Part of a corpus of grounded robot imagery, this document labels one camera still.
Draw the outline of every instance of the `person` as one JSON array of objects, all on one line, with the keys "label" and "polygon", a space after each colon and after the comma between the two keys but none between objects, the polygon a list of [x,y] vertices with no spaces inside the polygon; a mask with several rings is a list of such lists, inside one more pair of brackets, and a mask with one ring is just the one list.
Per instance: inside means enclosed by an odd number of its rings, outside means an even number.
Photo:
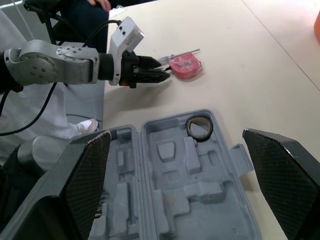
[{"label": "person", "polygon": [[[21,48],[26,39],[0,9],[0,53],[12,48]],[[40,112],[52,84],[33,84],[23,91],[10,91],[0,116],[0,133],[14,131],[29,124]],[[3,164],[13,150],[23,142],[37,136],[55,136],[70,139],[93,133],[98,122],[94,119],[68,123],[65,110],[65,86],[58,83],[41,117],[34,125],[19,133],[0,136],[0,162]]]},{"label": "person", "polygon": [[[85,38],[109,19],[109,12],[118,5],[128,7],[154,0],[62,0],[61,15]],[[99,53],[107,52],[108,26],[101,29],[90,42]]]}]

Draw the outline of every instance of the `chair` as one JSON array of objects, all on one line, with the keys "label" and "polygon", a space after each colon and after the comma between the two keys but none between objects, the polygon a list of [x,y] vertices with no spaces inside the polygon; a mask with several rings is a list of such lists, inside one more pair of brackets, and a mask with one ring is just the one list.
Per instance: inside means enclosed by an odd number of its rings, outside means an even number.
[{"label": "chair", "polygon": [[[86,39],[67,19],[57,14],[61,1],[62,0],[25,0],[24,8],[27,11],[37,13],[40,22],[46,26],[52,44],[60,46],[64,42],[84,43]],[[50,19],[58,21],[54,27]]]}]

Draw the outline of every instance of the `white sneaker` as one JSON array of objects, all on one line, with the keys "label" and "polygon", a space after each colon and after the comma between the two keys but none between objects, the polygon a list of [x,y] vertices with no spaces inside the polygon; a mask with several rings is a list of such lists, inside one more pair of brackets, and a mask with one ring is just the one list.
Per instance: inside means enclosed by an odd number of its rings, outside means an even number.
[{"label": "white sneaker", "polygon": [[98,122],[95,119],[88,119],[88,120],[79,122],[78,124],[76,124],[76,127],[79,130],[77,136],[83,135],[83,134],[91,134],[97,130]]}]

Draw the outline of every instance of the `white lab coat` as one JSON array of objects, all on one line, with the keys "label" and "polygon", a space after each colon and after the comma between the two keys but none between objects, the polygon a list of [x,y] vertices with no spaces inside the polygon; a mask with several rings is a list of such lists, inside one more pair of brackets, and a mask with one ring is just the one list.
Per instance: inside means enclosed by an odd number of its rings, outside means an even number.
[{"label": "white lab coat", "polygon": [[[22,48],[27,41],[0,9],[0,52],[11,48]],[[5,81],[0,76],[0,84]],[[23,91],[10,91],[2,115],[0,133],[20,129],[29,124],[41,110],[52,84],[25,86]],[[58,83],[42,116],[30,128],[9,136],[0,136],[0,162],[26,140],[41,135],[70,139],[77,135],[76,125],[68,123],[65,111],[65,86]]]}]

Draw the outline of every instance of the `orange object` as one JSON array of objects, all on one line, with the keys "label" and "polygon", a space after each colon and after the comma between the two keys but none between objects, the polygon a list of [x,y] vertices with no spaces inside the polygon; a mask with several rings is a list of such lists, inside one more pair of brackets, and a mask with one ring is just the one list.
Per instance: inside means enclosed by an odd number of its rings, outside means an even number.
[{"label": "orange object", "polygon": [[315,33],[316,38],[320,42],[320,13],[314,23],[314,33]]}]

